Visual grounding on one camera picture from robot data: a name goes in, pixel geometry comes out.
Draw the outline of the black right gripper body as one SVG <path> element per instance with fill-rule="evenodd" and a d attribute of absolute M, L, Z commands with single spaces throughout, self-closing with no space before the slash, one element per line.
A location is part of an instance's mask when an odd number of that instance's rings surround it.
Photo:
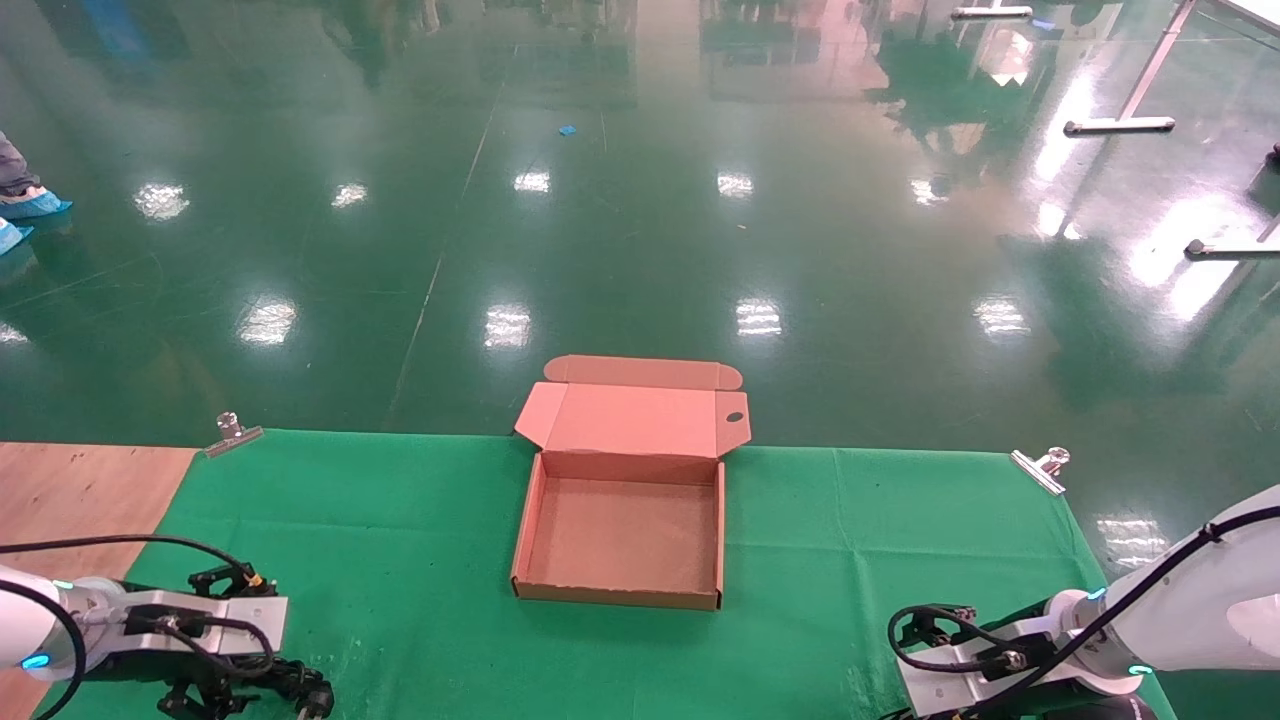
<path fill-rule="evenodd" d="M 1024 691 L 977 712 L 964 710 L 960 719 L 1157 719 L 1157 714 L 1137 692 Z"/>

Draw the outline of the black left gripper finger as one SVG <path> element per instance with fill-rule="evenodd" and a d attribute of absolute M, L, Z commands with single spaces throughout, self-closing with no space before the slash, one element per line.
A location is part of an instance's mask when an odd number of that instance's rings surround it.
<path fill-rule="evenodd" d="M 256 694 L 238 692 L 229 680 L 173 682 L 157 711 L 169 719 L 229 719 L 255 701 Z"/>

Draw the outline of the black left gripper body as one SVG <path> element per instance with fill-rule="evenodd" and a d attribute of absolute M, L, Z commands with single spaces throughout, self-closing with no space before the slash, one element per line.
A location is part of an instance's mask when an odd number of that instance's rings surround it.
<path fill-rule="evenodd" d="M 248 670 L 248 660 L 215 653 L 133 650 L 110 653 L 88 671 L 87 679 L 163 684 L 166 697 L 228 701 L 250 688 L 265 687 L 265 676 L 247 676 Z"/>

